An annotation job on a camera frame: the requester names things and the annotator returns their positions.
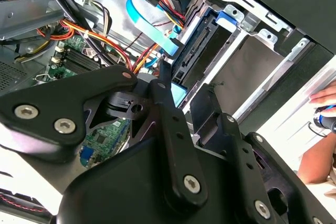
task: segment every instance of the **green circuit board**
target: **green circuit board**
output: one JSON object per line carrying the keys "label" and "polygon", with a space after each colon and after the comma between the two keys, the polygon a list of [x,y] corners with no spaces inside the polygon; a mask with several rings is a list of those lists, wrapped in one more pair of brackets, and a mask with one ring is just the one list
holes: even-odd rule
{"label": "green circuit board", "polygon": [[66,46],[69,46],[79,52],[82,52],[82,50],[86,46],[85,40],[79,35],[75,35],[71,39],[65,40],[64,43]]}
{"label": "green circuit board", "polygon": [[[62,65],[52,65],[47,82],[57,81],[76,74]],[[79,152],[81,164],[91,168],[119,153],[129,135],[130,120],[118,119],[113,124],[100,127],[89,133]]]}

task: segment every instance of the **cable tie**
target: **cable tie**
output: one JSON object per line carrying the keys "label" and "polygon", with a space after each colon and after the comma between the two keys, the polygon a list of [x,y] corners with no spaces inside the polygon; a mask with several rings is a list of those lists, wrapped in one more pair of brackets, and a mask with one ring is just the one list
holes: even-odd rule
{"label": "cable tie", "polygon": [[85,33],[83,34],[83,38],[84,39],[88,39],[89,38],[89,30],[86,30]]}

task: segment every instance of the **yellow wire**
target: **yellow wire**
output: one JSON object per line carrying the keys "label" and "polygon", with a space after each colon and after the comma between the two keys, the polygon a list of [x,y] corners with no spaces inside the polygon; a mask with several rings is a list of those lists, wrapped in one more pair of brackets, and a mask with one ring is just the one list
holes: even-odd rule
{"label": "yellow wire", "polygon": [[158,48],[158,44],[156,44],[149,52],[148,54],[140,61],[140,63],[138,64],[138,66],[136,67],[136,69],[134,70],[134,73],[138,72],[142,66],[145,64],[146,60],[148,59],[149,55],[151,55],[151,53]]}
{"label": "yellow wire", "polygon": [[180,29],[183,29],[183,26],[179,25],[175,20],[173,20],[172,17],[169,16],[169,14],[167,12],[164,12],[164,13],[171,22],[173,22],[175,25],[177,25]]}
{"label": "yellow wire", "polygon": [[39,46],[36,50],[34,50],[34,52],[32,52],[31,54],[36,54],[37,52],[39,52],[42,48],[44,48],[47,44],[49,43],[49,41],[44,42],[41,46]]}

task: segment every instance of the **white surface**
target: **white surface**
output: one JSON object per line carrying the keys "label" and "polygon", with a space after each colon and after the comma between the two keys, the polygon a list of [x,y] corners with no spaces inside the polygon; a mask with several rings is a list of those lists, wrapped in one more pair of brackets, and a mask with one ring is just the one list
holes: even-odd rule
{"label": "white surface", "polygon": [[[316,110],[309,104],[309,96],[324,89],[335,77],[336,57],[258,130],[258,133],[294,170],[298,169],[300,156],[322,139],[308,129],[308,123],[312,122]],[[314,130],[321,134],[330,133],[329,130],[315,127]]]}

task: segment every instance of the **orange wire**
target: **orange wire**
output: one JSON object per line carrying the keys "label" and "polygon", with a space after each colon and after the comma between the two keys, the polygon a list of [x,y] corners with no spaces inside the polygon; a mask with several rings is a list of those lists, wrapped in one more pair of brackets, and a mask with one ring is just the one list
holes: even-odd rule
{"label": "orange wire", "polygon": [[108,44],[109,46],[111,46],[112,48],[114,48],[119,54],[120,56],[124,59],[124,61],[126,62],[127,66],[129,69],[132,68],[132,63],[131,63],[131,60],[130,58],[123,52],[123,50],[115,43],[113,43],[112,41],[110,41],[108,38],[104,37],[104,36],[101,36],[99,34],[96,34],[92,31],[86,31],[84,28],[80,27],[80,26],[77,26],[67,20],[63,20],[62,21],[66,26],[70,27],[70,28],[73,28],[75,30],[78,30],[82,33],[88,33],[88,35],[90,35],[91,37],[93,38],[96,38],[96,39],[99,39],[103,42],[105,42],[106,44]]}
{"label": "orange wire", "polygon": [[151,55],[151,53],[156,49],[158,48],[159,45],[156,44],[149,52],[148,54],[142,59],[142,61],[140,61],[140,63],[137,65],[136,69],[134,70],[134,73],[137,73],[141,68],[142,66],[145,64],[146,60],[148,59],[149,55]]}

